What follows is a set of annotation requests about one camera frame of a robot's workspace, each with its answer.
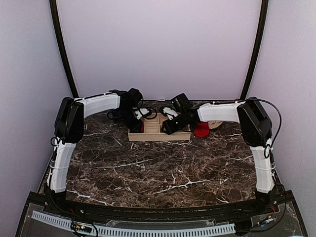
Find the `red santa sock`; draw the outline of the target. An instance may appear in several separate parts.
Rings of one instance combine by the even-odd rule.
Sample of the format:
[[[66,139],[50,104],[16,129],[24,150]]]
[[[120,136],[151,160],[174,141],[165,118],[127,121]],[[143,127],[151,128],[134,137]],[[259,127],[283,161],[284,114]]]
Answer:
[[[208,122],[199,122],[195,125],[194,135],[196,137],[206,137],[210,133]]]

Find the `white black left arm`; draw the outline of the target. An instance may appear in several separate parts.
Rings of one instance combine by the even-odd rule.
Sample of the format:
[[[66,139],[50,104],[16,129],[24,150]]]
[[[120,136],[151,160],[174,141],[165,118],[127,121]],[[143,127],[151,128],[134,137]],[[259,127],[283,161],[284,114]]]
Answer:
[[[84,119],[108,111],[112,119],[123,123],[131,132],[141,132],[143,122],[137,118],[135,109],[143,99],[138,89],[129,91],[111,90],[90,97],[62,100],[55,121],[55,137],[51,140],[54,148],[50,162],[47,186],[55,193],[66,190],[66,178],[70,159],[76,144],[84,134]]]

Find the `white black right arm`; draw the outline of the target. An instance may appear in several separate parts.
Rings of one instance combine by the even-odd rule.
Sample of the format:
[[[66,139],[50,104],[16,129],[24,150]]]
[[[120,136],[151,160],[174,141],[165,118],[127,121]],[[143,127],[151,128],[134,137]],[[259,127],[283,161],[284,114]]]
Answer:
[[[193,127],[199,122],[230,121],[240,124],[242,137],[250,146],[256,171],[256,190],[268,194],[274,188],[275,161],[273,144],[276,135],[273,123],[262,106],[264,100],[250,97],[234,102],[211,102],[194,105],[182,93],[171,100],[171,107],[160,107],[159,111],[168,119],[162,123],[161,132],[171,135]]]

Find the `wooden compartment tray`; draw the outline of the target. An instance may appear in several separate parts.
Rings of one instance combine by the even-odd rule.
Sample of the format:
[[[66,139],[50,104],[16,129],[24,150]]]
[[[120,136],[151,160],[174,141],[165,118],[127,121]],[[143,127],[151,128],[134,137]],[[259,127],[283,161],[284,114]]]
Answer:
[[[143,122],[143,132],[131,133],[128,132],[129,141],[189,141],[191,133],[187,125],[183,130],[179,130],[171,135],[161,132],[162,123],[168,120],[161,113],[158,113],[154,119],[141,118]]]

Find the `dark blue mug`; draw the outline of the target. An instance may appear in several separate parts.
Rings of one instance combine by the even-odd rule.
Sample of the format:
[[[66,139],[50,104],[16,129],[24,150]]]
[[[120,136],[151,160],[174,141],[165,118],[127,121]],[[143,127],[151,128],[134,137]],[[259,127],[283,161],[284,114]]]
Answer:
[[[119,116],[117,115],[116,112],[109,111],[109,112],[107,112],[107,118],[116,122],[119,119]]]

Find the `round beige decorated plate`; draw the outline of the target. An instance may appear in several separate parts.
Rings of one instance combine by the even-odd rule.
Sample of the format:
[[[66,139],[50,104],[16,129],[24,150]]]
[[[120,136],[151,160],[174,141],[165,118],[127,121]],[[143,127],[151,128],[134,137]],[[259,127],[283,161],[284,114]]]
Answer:
[[[223,121],[209,121],[208,126],[209,129],[217,129],[223,124]]]

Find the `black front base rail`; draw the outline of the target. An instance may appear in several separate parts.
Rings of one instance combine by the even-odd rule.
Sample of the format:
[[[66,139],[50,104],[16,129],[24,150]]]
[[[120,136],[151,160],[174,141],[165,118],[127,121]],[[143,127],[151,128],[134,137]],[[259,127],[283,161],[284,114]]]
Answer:
[[[171,222],[191,221],[202,219],[216,219],[219,221],[242,222],[260,214],[283,214],[281,207],[284,203],[294,202],[291,191],[284,194],[276,194],[270,203],[262,200],[251,199],[230,204],[220,204],[202,207],[187,208],[129,208],[97,205],[67,200],[64,196],[52,198],[39,193],[30,192],[27,203],[39,205],[44,211],[61,214],[66,217],[75,217],[77,220],[89,220],[103,223],[109,219],[149,221],[149,222]]]

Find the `black left corner post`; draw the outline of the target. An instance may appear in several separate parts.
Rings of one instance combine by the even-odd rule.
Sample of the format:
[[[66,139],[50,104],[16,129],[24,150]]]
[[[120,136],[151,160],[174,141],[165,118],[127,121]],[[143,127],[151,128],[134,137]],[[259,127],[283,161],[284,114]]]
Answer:
[[[61,23],[60,23],[60,18],[58,14],[57,1],[50,0],[49,5],[50,5],[50,12],[51,12],[54,31],[55,31],[56,41],[57,41],[60,57],[62,60],[63,68],[65,71],[66,79],[67,79],[72,96],[74,98],[78,98],[79,97],[78,90],[77,90],[74,77],[71,71],[71,67],[70,67],[70,63],[69,63],[69,59],[67,56],[66,47],[65,47],[65,43],[63,39]]]

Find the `black corner post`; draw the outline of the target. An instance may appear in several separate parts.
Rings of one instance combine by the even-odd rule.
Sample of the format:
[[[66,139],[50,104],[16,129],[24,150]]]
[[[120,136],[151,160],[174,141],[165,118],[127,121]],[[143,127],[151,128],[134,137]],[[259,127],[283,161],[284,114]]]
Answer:
[[[254,41],[254,46],[249,62],[249,67],[247,70],[247,74],[245,77],[244,85],[241,91],[240,99],[244,100],[246,99],[250,85],[253,79],[253,75],[255,72],[255,67],[257,64],[260,48],[261,48],[261,43],[262,43],[262,38],[264,34],[264,29],[265,29],[265,24],[266,24],[266,18],[267,18],[267,13],[268,13],[268,6],[269,6],[269,0],[262,0],[261,1],[261,8],[260,8],[260,14],[259,14],[259,20],[258,20],[258,27],[256,31],[256,37]]]
[[[50,5],[50,12],[51,12],[54,31],[55,31],[56,41],[57,41],[60,57],[62,60],[63,68],[65,71],[66,79],[67,79],[72,96],[74,98],[78,98],[79,97],[78,90],[77,90],[74,77],[71,71],[71,67],[70,67],[70,63],[69,63],[69,59],[67,56],[66,47],[65,47],[65,43],[63,39],[61,23],[60,23],[60,18],[58,14],[57,1],[50,0],[49,5]]]

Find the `black right corner post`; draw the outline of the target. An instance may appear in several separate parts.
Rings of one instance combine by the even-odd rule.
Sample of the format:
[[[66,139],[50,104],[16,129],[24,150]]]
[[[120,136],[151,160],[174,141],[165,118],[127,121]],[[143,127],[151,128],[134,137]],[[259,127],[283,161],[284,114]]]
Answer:
[[[262,43],[262,38],[264,34],[264,29],[265,29],[265,24],[266,24],[266,18],[267,18],[267,13],[268,13],[268,6],[269,6],[269,0],[262,0],[261,1],[261,8],[260,8],[260,14],[259,14],[259,20],[258,20],[258,27],[256,31],[256,37],[254,41],[254,46],[249,62],[249,67],[247,70],[247,74],[245,77],[244,85],[241,91],[240,99],[244,100],[246,99],[250,85],[253,79],[253,75],[255,72],[255,67],[257,64],[260,48],[261,48],[261,43]]]

